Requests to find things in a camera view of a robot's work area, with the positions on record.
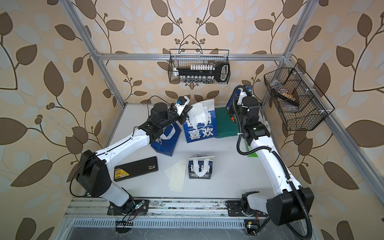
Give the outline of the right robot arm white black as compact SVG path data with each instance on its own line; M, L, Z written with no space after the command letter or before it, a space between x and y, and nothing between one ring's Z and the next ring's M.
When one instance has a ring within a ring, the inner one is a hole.
M261 196L259 192L243 194L243 211L248 215L256 211L266 213L277 226L290 226L292 222L305 220L307 227L311 228L309 211L314 194L310 188L302 187L280 157L269 130L259 120L260 105L257 99L247 95L234 95L229 104L229 111L239 125L238 142L245 140L251 147L248 152L237 147L238 153L243 156L252 153L258 155L274 192L271 198Z

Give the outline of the white receipt paper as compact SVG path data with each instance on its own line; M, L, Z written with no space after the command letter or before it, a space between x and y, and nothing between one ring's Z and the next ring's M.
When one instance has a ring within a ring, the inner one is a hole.
M209 113L215 109L215 100L205 100L196 104L193 104L191 113L197 124L205 123L209 121Z

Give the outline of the small blue white bag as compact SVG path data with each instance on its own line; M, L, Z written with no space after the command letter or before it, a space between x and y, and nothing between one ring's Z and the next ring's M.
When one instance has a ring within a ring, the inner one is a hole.
M213 159L214 156L189 158L189 179L210 180L213 174Z

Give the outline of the large blue white tote bag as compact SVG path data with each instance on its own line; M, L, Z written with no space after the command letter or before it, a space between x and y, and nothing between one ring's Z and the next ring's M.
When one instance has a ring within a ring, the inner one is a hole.
M183 129L187 143L215 138L218 133L215 109L209 113L209 121L200 124L195 122L193 114L189 111Z

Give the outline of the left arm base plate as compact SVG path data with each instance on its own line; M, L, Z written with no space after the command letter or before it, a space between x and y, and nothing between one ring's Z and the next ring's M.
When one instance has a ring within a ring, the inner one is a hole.
M122 207L118 207L113 203L110 203L108 208L108 216L126 216L130 214L144 214L149 210L149 200L129 200Z

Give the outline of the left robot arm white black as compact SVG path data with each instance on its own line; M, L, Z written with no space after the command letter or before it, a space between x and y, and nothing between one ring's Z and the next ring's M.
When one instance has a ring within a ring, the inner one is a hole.
M96 152L85 151L81 155L78 169L74 173L76 180L93 198L103 198L126 212L133 208L134 198L122 187L115 184L109 171L118 163L142 147L155 142L166 127L178 122L183 124L192 109L186 96L168 106L156 103L150 111L148 119L135 127L128 137Z

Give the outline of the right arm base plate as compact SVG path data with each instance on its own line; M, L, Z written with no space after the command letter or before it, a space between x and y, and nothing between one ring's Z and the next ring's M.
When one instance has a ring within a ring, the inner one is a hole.
M251 210L241 200L229 200L225 202L230 217L268 217L266 213Z

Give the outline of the blue stapler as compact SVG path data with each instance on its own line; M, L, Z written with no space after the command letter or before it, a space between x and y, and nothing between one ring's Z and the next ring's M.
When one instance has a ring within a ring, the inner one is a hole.
M238 101L239 101L240 93L241 93L240 89L235 89L231 93L230 99L229 99L227 106L226 106L230 118L235 117L235 110L237 110L237 107L238 107Z

